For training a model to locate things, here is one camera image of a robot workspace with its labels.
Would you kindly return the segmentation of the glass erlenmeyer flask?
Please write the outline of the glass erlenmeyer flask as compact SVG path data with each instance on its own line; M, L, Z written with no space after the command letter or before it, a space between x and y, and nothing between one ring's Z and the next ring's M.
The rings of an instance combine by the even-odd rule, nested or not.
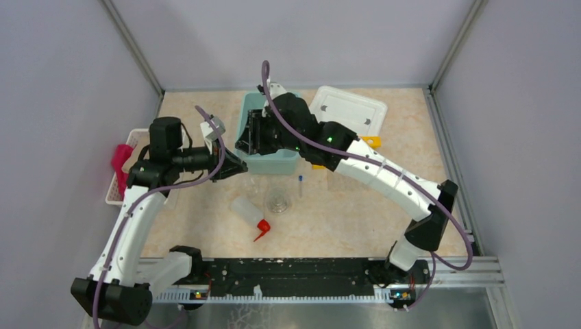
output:
M287 211L292 203L291 199L284 191L271 191L266 197L264 204L269 212L280 214Z

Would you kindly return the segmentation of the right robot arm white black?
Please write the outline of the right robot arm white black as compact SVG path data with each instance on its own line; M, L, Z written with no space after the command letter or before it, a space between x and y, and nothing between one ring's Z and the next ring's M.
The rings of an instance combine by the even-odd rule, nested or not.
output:
M439 248L457 185L420 178L381 156L343 124L317 121L306 101L293 93L279 95L273 103L274 109L269 103L249 108L235 148L261 156L295 151L307 162L366 184L401 206L411 222L389 252L386 274L393 282L404 282L419 257Z

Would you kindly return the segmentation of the wash bottle red cap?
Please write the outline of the wash bottle red cap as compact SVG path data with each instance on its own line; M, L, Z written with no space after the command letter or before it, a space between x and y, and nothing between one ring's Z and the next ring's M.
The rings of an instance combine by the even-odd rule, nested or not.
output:
M271 230L270 223L265 219L264 213L255 204L246 197L240 196L234 199L230 204L230 210L248 223L251 227L256 228L260 233L254 239L254 242L262 238Z

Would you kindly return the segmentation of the pink cloth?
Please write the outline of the pink cloth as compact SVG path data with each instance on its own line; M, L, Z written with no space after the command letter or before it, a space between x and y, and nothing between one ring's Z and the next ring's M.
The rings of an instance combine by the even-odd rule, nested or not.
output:
M129 160L133 153L133 150L134 150L133 147L126 144L117 145L110 162L116 174L118 192L122 197L124 196L125 189L127 188L127 178L128 178L128 173L127 171L123 170L123 165L127 160Z

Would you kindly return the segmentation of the small glass beaker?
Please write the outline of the small glass beaker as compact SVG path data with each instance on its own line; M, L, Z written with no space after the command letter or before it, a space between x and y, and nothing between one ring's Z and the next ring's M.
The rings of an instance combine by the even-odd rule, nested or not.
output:
M249 199L255 198L260 192L260 178L249 176L243 181L243 191Z

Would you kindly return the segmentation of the blue capped tube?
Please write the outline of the blue capped tube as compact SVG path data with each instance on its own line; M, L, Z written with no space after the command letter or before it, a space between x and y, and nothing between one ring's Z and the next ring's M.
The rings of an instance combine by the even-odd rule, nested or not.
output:
M303 197L303 181L304 181L303 175L299 175L298 176L298 196L299 196L299 198Z

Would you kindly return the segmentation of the yellow test tube rack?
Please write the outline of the yellow test tube rack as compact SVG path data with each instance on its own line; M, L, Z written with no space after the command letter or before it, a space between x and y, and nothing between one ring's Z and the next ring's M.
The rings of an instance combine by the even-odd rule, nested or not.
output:
M379 136L359 136L359 139L364 141L372 149L377 149L382 146L382 141ZM313 164L312 169L325 169L323 165Z

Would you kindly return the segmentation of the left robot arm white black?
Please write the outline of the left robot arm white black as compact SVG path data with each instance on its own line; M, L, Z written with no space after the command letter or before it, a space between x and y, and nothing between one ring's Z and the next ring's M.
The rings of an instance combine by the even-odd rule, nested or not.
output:
M129 170L123 203L114 229L85 278L74 279L71 294L100 321L139 326L153 300L176 283L210 282L201 251L177 245L157 265L139 272L140 255L158 213L171 191L216 182L244 173L247 165L223 141L222 121L207 116L200 125L204 144L192 138L177 117L160 117L149 126L149 142L139 149Z

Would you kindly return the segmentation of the glass funnel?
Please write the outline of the glass funnel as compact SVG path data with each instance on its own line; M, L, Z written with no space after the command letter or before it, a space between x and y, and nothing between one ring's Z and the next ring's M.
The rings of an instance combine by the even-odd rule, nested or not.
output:
M259 191L265 202L277 199L284 194L284 189L277 175L261 175Z

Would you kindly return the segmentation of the white plastic lid tray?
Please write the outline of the white plastic lid tray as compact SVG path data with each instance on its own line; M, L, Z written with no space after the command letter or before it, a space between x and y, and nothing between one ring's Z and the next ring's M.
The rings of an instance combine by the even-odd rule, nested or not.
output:
M309 105L319 122L337 122L359 136L379 136L388 106L379 100L321 86Z

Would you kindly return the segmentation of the white perforated basket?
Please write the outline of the white perforated basket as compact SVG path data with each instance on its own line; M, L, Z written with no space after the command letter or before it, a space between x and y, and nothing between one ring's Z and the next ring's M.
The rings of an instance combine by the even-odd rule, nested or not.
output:
M147 128L137 128L133 129L129 133L126 142L122 143L134 148L131 157L123 165L123 170L127 171L128 175L129 168L136 162L139 152L146 144L148 144L148 142L149 142L149 130ZM108 192L105 197L105 203L112 206L121 207L123 204L123 198L124 196L122 197L118 192L117 178L114 172L114 175L111 179L108 188Z

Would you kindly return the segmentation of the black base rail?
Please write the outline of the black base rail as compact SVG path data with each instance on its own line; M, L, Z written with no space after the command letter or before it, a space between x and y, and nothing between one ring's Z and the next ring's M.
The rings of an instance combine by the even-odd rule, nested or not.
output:
M380 258L214 258L195 262L191 284L209 284L212 297L246 297L260 287L265 297L363 297L376 288L425 284L428 263L409 271Z

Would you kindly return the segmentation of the teal plastic tub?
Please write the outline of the teal plastic tub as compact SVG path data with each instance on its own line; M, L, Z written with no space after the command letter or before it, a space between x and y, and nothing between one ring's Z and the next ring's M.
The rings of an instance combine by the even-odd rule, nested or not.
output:
M259 92L248 92L242 98L236 138L239 138L245 128L250 110L261 110L266 101L265 96ZM274 154L261 156L247 155L235 149L234 153L246 162L248 172L257 175L292 175L294 174L299 154L296 151L280 149Z

